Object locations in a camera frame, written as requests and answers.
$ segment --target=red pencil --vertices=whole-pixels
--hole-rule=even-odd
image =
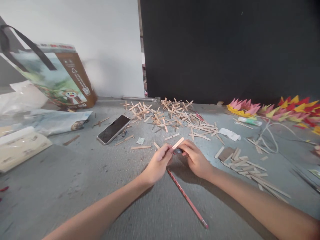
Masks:
[[[188,201],[188,203],[190,204],[191,208],[193,209],[193,211],[196,213],[197,217],[199,218],[200,222],[204,225],[204,227],[206,229],[209,228],[209,226],[207,225],[207,223],[204,221],[203,217],[201,216],[201,214],[199,213],[199,211],[196,209],[196,207],[193,205],[193,203],[191,202],[190,198],[186,195],[186,193],[184,192],[184,190],[181,188],[180,184],[177,182],[176,178],[173,176],[172,172],[170,170],[167,170],[170,177],[172,178],[172,180],[174,181],[174,183],[177,185],[177,187],[179,188],[180,192],[182,193],[182,195],[185,197],[185,199]]]

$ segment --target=wire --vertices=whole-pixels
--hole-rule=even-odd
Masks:
[[[304,140],[300,137],[298,137],[290,128],[288,128],[287,126],[283,125],[282,123],[271,123],[271,119],[270,118],[267,118],[267,117],[262,117],[262,116],[257,116],[257,117],[260,117],[260,118],[265,118],[265,119],[268,119],[269,121],[267,122],[266,124],[266,127],[262,130],[262,132],[260,133],[259,135],[259,138],[258,138],[258,141],[261,140],[263,142],[263,144],[273,153],[278,153],[279,152],[279,147],[278,147],[278,144],[277,144],[277,141],[274,139],[274,136],[273,134],[271,133],[269,127],[272,126],[272,125],[281,125],[283,127],[285,127],[286,129],[288,129],[290,132],[293,133],[293,135],[295,135],[299,140],[303,141],[303,142],[307,142],[307,143],[310,143],[310,144],[314,144],[314,145],[317,145],[316,143],[313,143],[313,142],[310,142],[308,140]],[[276,146],[276,150],[272,150],[267,144],[266,142],[264,141],[262,135],[264,133],[265,130],[268,130],[268,132],[270,133],[271,137],[272,137],[272,140],[274,142],[274,145]]]

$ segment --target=glue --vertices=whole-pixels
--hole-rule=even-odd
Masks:
[[[249,123],[249,124],[256,125],[256,126],[261,126],[262,125],[262,122],[260,122],[260,121],[255,121],[255,120],[244,118],[244,117],[239,117],[238,121],[239,122]]]

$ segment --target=white wall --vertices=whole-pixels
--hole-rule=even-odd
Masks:
[[[72,44],[98,96],[144,96],[137,0],[0,1],[32,41]]]

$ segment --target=black strap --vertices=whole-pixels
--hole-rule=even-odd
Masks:
[[[15,65],[17,65],[22,71],[29,72],[20,62],[18,62],[10,53],[10,42],[9,38],[4,32],[4,29],[10,27],[12,28],[16,34],[21,38],[22,41],[24,41],[32,51],[34,51],[35,54],[38,55],[38,57],[43,61],[43,63],[49,68],[50,71],[57,70],[55,66],[52,64],[52,62],[49,60],[49,58],[40,50],[40,48],[37,47],[29,38],[27,38],[25,35],[23,35],[21,32],[19,32],[17,29],[9,26],[9,25],[1,25],[0,26],[0,48],[3,52],[3,54]]]

